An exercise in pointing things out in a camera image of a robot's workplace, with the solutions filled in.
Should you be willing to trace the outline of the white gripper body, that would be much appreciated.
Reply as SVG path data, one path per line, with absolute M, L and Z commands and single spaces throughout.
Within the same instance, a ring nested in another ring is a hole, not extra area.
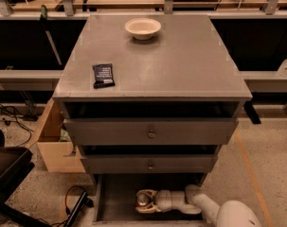
M 155 205 L 158 212 L 168 212 L 172 209 L 171 192 L 160 190 L 155 196 Z

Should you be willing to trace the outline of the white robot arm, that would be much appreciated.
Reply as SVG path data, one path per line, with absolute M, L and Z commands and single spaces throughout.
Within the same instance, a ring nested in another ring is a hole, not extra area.
M 261 227 L 255 213 L 243 202 L 226 201 L 219 205 L 194 184 L 183 191 L 139 190 L 135 210 L 140 214 L 172 210 L 188 215 L 204 213 L 216 227 Z

